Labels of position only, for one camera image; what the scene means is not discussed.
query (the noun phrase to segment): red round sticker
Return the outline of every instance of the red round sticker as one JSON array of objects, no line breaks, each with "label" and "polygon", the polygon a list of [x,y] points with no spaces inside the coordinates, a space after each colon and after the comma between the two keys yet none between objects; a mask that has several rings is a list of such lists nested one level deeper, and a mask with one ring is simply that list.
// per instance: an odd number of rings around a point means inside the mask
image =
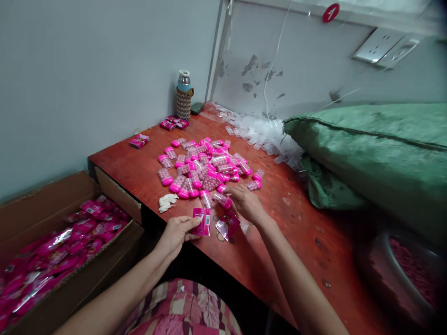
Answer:
[{"label": "red round sticker", "polygon": [[340,5],[338,3],[330,5],[323,14],[322,17],[323,22],[324,23],[331,22],[338,15],[339,11],[340,11]]}]

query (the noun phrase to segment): box of pink packets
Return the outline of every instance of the box of pink packets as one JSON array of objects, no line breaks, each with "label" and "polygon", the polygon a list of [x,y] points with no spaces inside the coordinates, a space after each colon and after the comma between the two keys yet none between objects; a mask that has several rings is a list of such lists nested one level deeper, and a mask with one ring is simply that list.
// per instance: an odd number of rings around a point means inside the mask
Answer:
[{"label": "box of pink packets", "polygon": [[141,204],[96,169],[0,206],[0,333],[54,332],[136,261]]}]

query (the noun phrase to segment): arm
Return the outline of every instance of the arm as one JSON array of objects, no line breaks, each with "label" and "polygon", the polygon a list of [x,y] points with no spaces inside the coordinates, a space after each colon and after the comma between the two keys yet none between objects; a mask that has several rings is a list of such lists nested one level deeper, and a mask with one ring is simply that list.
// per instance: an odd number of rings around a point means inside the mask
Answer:
[{"label": "arm", "polygon": [[259,230],[276,269],[295,321],[304,334],[348,334],[304,264],[265,212],[257,196],[243,186],[227,188],[237,211]]},{"label": "arm", "polygon": [[104,291],[72,316],[55,335],[112,334],[125,321],[135,306],[158,283],[169,264],[179,254],[184,241],[197,238],[188,231],[201,218],[171,218],[155,249]]}]

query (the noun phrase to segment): forearm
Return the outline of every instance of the forearm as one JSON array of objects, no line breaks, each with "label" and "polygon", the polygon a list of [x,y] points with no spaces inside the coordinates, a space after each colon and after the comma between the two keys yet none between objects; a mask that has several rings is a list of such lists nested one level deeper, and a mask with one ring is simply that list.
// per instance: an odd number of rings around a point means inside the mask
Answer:
[{"label": "forearm", "polygon": [[324,335],[347,334],[334,309],[291,248],[276,222],[266,216],[257,222],[257,227],[302,332],[310,331]]},{"label": "forearm", "polygon": [[154,288],[170,263],[168,252],[156,247],[119,281],[72,316],[55,334],[112,334]]}]

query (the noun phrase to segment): electrical outlet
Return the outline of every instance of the electrical outlet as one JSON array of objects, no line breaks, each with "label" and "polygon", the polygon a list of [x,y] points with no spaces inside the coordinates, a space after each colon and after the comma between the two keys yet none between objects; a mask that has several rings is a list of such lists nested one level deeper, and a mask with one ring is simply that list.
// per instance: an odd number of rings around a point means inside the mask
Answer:
[{"label": "electrical outlet", "polygon": [[405,36],[388,28],[377,28],[354,54],[353,58],[375,64]]}]

